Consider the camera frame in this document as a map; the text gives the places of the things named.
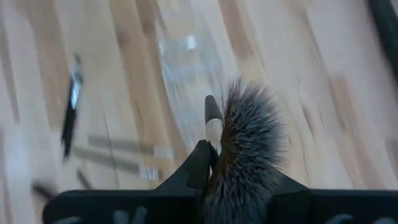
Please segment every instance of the fur tuft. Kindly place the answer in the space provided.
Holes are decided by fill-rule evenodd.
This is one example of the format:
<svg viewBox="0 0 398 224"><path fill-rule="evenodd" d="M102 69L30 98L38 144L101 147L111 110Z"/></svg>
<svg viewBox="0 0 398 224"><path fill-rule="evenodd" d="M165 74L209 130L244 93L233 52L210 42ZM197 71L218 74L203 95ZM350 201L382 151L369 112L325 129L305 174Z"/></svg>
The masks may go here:
<svg viewBox="0 0 398 224"><path fill-rule="evenodd" d="M266 88L232 82L224 111L222 153L206 190L205 223L264 223L277 185L282 125Z"/></svg>

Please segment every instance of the wooden floor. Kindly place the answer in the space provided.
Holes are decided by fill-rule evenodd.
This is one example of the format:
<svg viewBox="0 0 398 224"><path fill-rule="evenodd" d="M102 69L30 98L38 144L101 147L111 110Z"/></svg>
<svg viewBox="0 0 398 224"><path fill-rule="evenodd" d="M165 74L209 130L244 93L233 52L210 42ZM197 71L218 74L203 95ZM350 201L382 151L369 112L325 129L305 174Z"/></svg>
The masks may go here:
<svg viewBox="0 0 398 224"><path fill-rule="evenodd" d="M40 223L40 179L148 189L205 138L204 99L270 86L285 172L316 188L398 189L397 93L363 0L0 0L0 223ZM68 70L83 63L62 164Z"/></svg>

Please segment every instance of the gray fur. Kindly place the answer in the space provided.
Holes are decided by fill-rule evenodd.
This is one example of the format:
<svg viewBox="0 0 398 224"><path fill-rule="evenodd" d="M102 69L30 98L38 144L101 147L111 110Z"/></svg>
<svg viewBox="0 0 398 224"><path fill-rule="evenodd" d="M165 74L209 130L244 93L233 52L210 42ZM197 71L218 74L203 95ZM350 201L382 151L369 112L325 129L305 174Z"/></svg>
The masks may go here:
<svg viewBox="0 0 398 224"><path fill-rule="evenodd" d="M264 223L279 179L282 125L266 88L241 79L223 105L223 151L210 178L205 223Z"/></svg>

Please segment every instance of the black pen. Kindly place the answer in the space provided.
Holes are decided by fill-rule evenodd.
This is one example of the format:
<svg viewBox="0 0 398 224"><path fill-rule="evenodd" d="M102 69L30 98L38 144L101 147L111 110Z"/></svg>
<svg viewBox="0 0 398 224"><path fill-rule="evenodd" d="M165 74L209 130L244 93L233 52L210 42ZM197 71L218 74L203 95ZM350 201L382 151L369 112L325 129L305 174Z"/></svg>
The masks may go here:
<svg viewBox="0 0 398 224"><path fill-rule="evenodd" d="M61 143L63 144L63 162L66 162L70 155L70 148L72 146L73 129L75 127L76 109L80 95L81 86L83 84L83 77L81 75L81 61L80 57L74 55L74 63L71 70L71 79L69 87L69 99L67 110L65 112L65 120L63 124L63 131L61 135Z"/></svg>

